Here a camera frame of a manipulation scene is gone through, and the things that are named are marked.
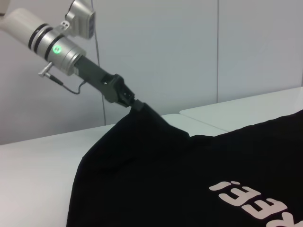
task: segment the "white tabletop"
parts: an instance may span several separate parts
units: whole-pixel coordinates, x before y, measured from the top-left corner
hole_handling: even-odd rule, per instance
[[[216,128],[234,131],[303,109],[303,87],[183,110],[180,113]]]
[[[197,134],[222,130],[180,114],[163,118]],[[64,227],[81,158],[113,125],[0,146],[0,226]]]

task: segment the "white wall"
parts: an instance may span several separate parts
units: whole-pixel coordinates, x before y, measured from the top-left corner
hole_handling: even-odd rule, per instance
[[[216,102],[217,1],[96,2],[101,64],[160,114]],[[106,104],[108,123],[129,110]]]
[[[8,13],[27,8],[52,26],[67,12],[70,0],[12,0]],[[84,85],[79,96],[38,76],[45,61],[0,31],[0,144],[28,140],[103,124],[101,94]],[[88,56],[96,61],[94,41],[77,39]],[[52,73],[77,89],[81,80]]]
[[[219,102],[299,87],[302,0],[219,1]]]
[[[50,25],[60,23],[72,0],[12,0]],[[160,114],[216,100],[217,1],[94,1],[101,65],[125,78],[137,97]],[[79,96],[37,73],[45,66],[27,47],[0,32],[0,144],[103,124],[101,94],[84,85]],[[77,39],[96,62],[94,41]],[[81,80],[58,76],[76,89]],[[129,109],[106,104],[107,122]]]

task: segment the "black cable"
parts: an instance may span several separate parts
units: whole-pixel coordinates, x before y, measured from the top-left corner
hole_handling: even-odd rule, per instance
[[[75,91],[72,91],[72,90],[70,90],[68,87],[66,87],[64,84],[62,85],[62,87],[64,87],[66,90],[68,90],[69,92],[71,92],[71,93],[73,93],[73,94],[75,94],[75,95],[78,95],[78,94],[80,94],[80,92],[81,92],[81,87],[82,87],[82,85],[84,85],[86,83],[86,81],[83,81],[80,85],[79,85],[79,87],[78,87],[78,92],[75,92]]]
[[[83,81],[83,82],[79,85],[79,87],[78,87],[78,92],[75,92],[75,91],[70,90],[67,86],[65,86],[65,85],[63,84],[63,82],[62,82],[61,80],[59,80],[59,79],[58,79],[57,77],[55,77],[55,76],[50,75],[49,79],[52,80],[53,82],[59,84],[60,86],[64,87],[66,90],[68,90],[69,92],[71,92],[71,93],[73,93],[73,94],[75,94],[75,95],[80,94],[82,85],[86,84],[86,81]]]

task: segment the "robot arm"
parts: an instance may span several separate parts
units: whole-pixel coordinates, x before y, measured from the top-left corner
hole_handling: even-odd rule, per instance
[[[67,38],[68,35],[90,39],[94,35],[95,12],[85,0],[74,0],[65,20],[53,28],[26,9],[17,9],[0,19],[4,30],[48,64],[39,72],[59,85],[63,83],[49,73],[55,66],[66,75],[76,74],[99,90],[110,103],[140,111],[143,104],[135,100],[134,93],[124,84],[121,76],[111,75],[85,57],[86,52]]]

